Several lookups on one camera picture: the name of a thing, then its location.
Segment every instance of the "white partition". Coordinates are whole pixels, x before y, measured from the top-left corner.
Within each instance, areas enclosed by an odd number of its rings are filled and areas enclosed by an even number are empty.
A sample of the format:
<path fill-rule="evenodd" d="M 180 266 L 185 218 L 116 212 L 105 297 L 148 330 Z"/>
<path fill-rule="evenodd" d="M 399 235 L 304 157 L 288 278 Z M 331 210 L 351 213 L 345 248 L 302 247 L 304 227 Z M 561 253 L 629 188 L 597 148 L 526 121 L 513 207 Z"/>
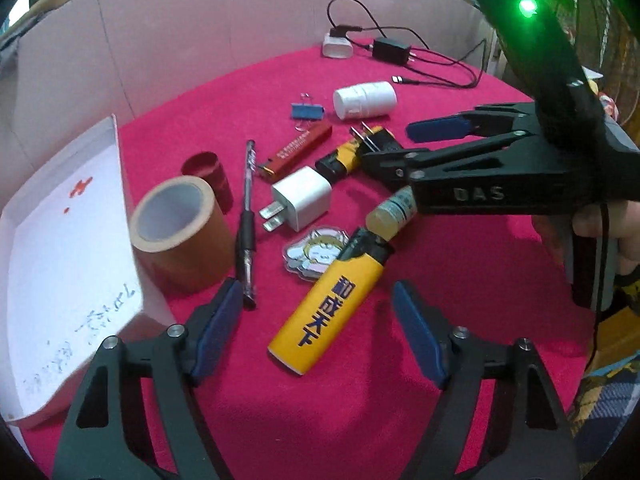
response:
<path fill-rule="evenodd" d="M 465 0 L 361 0 L 461 56 L 490 28 Z M 49 157 L 108 114 L 119 124 L 236 68 L 318 44 L 329 0 L 71 0 L 20 39 L 0 73 L 0 206 Z M 355 4 L 336 22 L 369 26 Z M 411 35 L 393 34 L 416 43 Z M 481 52 L 470 58 L 479 66 Z"/>

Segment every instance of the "brown packing tape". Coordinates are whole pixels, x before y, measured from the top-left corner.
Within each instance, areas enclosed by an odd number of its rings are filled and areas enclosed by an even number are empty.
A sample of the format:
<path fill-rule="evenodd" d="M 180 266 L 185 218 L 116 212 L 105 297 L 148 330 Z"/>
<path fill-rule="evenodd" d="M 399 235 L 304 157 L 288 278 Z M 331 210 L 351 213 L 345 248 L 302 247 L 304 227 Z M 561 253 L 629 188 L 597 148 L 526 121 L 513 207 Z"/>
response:
<path fill-rule="evenodd" d="M 234 264 L 234 238 L 209 184 L 178 176 L 149 191 L 129 221 L 137 256 L 165 292 L 196 292 Z"/>

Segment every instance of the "yellow and black lighter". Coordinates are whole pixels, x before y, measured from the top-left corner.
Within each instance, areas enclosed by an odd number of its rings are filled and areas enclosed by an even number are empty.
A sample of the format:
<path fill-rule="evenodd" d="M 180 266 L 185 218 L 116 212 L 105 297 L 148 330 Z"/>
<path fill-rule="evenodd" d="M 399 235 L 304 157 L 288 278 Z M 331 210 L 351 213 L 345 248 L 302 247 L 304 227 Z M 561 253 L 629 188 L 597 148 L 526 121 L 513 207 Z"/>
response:
<path fill-rule="evenodd" d="M 382 129 L 382 126 L 375 126 L 370 131 L 371 133 L 377 133 Z M 341 144 L 328 155 L 316 160 L 316 171 L 332 185 L 344 179 L 352 171 L 358 169 L 356 150 L 359 146 L 360 140 L 358 139 L 351 139 Z"/>
<path fill-rule="evenodd" d="M 305 374 L 322 357 L 376 285 L 394 248 L 363 227 L 320 277 L 269 344 L 269 352 Z"/>

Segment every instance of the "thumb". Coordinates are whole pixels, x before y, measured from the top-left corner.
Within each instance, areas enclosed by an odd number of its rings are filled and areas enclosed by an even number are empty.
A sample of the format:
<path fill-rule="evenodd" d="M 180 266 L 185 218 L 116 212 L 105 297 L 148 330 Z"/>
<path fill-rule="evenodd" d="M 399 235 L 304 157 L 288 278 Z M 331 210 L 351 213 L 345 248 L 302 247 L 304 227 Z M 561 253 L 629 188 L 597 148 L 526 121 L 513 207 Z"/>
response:
<path fill-rule="evenodd" d="M 620 200 L 609 205 L 609 236 L 628 238 L 640 234 L 640 203 Z M 574 232 L 578 236 L 602 236 L 602 215 L 598 204 L 580 209 L 573 218 Z"/>

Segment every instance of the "white power adapter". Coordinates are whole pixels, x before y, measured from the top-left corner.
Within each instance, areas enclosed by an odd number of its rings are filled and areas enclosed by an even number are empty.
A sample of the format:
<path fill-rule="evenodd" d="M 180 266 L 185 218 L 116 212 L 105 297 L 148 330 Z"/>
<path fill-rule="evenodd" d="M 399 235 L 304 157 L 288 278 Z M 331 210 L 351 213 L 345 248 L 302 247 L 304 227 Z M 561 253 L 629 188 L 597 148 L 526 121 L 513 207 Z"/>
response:
<path fill-rule="evenodd" d="M 331 184 L 309 166 L 271 186 L 273 203 L 260 211 L 262 227 L 273 231 L 284 222 L 296 232 L 329 211 Z"/>
<path fill-rule="evenodd" d="M 353 56 L 353 45 L 347 38 L 332 38 L 326 33 L 322 41 L 322 55 L 334 59 L 347 59 Z"/>

